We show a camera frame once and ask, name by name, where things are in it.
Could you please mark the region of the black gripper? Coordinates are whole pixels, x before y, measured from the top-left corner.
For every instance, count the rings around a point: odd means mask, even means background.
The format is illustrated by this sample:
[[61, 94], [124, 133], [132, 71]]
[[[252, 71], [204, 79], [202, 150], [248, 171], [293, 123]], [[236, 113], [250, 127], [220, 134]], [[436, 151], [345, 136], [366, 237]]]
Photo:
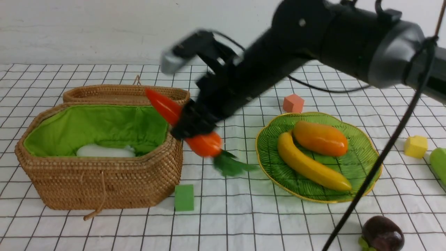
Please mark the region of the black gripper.
[[275, 57], [253, 52], [234, 57], [213, 76], [207, 77], [196, 101], [189, 102], [171, 133], [176, 139], [212, 132], [216, 124], [257, 98], [274, 84]]

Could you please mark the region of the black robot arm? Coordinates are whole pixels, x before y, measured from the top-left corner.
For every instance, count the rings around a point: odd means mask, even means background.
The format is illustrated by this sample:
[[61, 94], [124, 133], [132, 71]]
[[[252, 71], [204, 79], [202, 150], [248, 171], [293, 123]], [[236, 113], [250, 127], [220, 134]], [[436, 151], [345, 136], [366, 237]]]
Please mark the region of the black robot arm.
[[405, 84], [417, 89], [427, 62], [418, 51], [427, 39], [422, 29], [403, 21], [401, 12], [370, 12], [326, 0], [284, 0], [271, 26], [241, 55], [218, 43], [210, 30], [198, 30], [163, 56], [165, 74], [194, 56], [211, 69], [197, 82], [195, 101], [186, 104], [171, 133], [176, 139], [212, 132], [253, 99], [317, 60], [375, 88]]

